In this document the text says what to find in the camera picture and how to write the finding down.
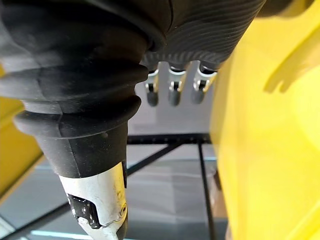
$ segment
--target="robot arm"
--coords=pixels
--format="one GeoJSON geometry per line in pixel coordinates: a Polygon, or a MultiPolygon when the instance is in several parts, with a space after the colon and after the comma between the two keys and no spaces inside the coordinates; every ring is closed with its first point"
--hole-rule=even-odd
{"type": "Polygon", "coordinates": [[[93,239],[125,236],[127,121],[140,105],[135,84],[159,62],[168,62],[176,79],[198,60],[194,90],[205,93],[263,3],[2,1],[0,95],[24,103],[17,128],[36,138],[93,239]]]}

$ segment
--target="ribbed rubber surface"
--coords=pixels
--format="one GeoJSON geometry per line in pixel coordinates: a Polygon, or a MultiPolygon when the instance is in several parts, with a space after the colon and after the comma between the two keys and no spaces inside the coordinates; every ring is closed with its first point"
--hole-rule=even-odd
{"type": "Polygon", "coordinates": [[[182,64],[207,62],[217,69],[236,47],[264,0],[195,0],[175,16],[167,46],[145,54],[142,64],[152,68],[160,61],[182,64]]]}
{"type": "Polygon", "coordinates": [[[95,6],[31,1],[0,6],[0,95],[23,101],[17,128],[66,178],[124,163],[135,85],[148,76],[145,35],[95,6]]]}

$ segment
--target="black rubber cover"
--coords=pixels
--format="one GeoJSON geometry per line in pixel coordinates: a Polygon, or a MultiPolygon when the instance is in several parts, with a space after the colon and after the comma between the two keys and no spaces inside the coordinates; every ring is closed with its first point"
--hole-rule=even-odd
{"type": "Polygon", "coordinates": [[[147,52],[142,64],[165,61],[181,65],[199,60],[217,70],[266,0],[171,0],[173,21],[166,33],[167,44],[147,52]]]}
{"type": "Polygon", "coordinates": [[[166,32],[173,20],[171,0],[85,1],[140,28],[148,36],[151,51],[160,50],[166,44],[166,32]]]}
{"type": "Polygon", "coordinates": [[[285,10],[294,0],[267,0],[261,8],[258,17],[270,17],[285,10]]]}
{"type": "Polygon", "coordinates": [[[0,95],[23,100],[15,123],[54,171],[84,178],[125,161],[147,36],[93,5],[29,0],[4,2],[0,31],[0,95]]]}

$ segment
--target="metal rod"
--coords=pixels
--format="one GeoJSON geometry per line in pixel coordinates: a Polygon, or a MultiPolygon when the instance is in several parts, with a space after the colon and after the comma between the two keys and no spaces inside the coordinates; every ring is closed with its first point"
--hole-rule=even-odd
{"type": "Polygon", "coordinates": [[[178,141],[174,144],[170,144],[170,145],[166,146],[165,148],[157,151],[156,153],[148,156],[147,158],[139,161],[137,164],[128,168],[128,170],[127,170],[128,176],[130,176],[131,174],[134,174],[136,171],[139,171],[140,169],[144,168],[145,166],[153,163],[157,159],[161,158],[162,156],[166,155],[167,153],[171,152],[172,150],[176,149],[177,147],[181,146],[182,144],[184,144],[183,141],[178,141]]]}
{"type": "Polygon", "coordinates": [[[202,177],[203,188],[204,188],[206,214],[208,217],[209,235],[211,240],[216,240],[215,223],[214,223],[213,212],[211,210],[211,201],[210,201],[209,187],[208,187],[208,181],[207,181],[207,172],[206,172],[206,166],[204,161],[204,154],[202,151],[202,144],[200,141],[198,142],[198,151],[199,151],[199,159],[200,159],[200,167],[201,167],[201,177],[202,177]]]}
{"type": "Polygon", "coordinates": [[[160,134],[160,135],[131,135],[128,136],[128,145],[148,145],[148,144],[174,144],[183,141],[183,144],[211,144],[208,133],[188,133],[188,134],[160,134]]]}
{"type": "Polygon", "coordinates": [[[28,224],[18,228],[14,232],[8,234],[7,236],[1,238],[2,240],[17,240],[21,237],[28,235],[32,230],[43,227],[44,225],[50,223],[51,221],[59,218],[66,212],[70,211],[70,205],[68,202],[58,206],[54,210],[47,212],[45,215],[38,217],[37,219],[29,222],[28,224]]]}
{"type": "MultiPolygon", "coordinates": [[[[178,141],[174,144],[170,144],[167,147],[157,151],[156,153],[148,156],[147,158],[141,160],[137,164],[133,165],[132,167],[128,168],[127,175],[130,176],[135,172],[139,171],[140,169],[144,168],[145,166],[153,163],[157,159],[161,158],[162,156],[166,155],[167,153],[171,152],[172,150],[178,148],[184,144],[184,142],[178,141]]],[[[44,225],[48,224],[49,222],[59,218],[66,212],[70,211],[70,205],[68,202],[58,206],[57,208],[53,209],[52,211],[46,213],[43,216],[38,217],[37,219],[33,220],[30,223],[16,229],[14,232],[8,234],[7,236],[1,238],[2,240],[16,240],[25,235],[28,235],[32,230],[39,229],[44,225]]]]}

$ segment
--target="yellow panel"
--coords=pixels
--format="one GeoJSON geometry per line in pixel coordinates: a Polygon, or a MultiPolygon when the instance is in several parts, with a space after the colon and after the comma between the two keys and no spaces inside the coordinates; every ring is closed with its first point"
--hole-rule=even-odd
{"type": "Polygon", "coordinates": [[[211,137],[234,240],[320,240],[320,1],[256,19],[215,85],[211,137]]]}
{"type": "Polygon", "coordinates": [[[13,124],[14,115],[22,110],[19,100],[0,97],[0,203],[42,155],[34,138],[19,132],[13,124]]]}

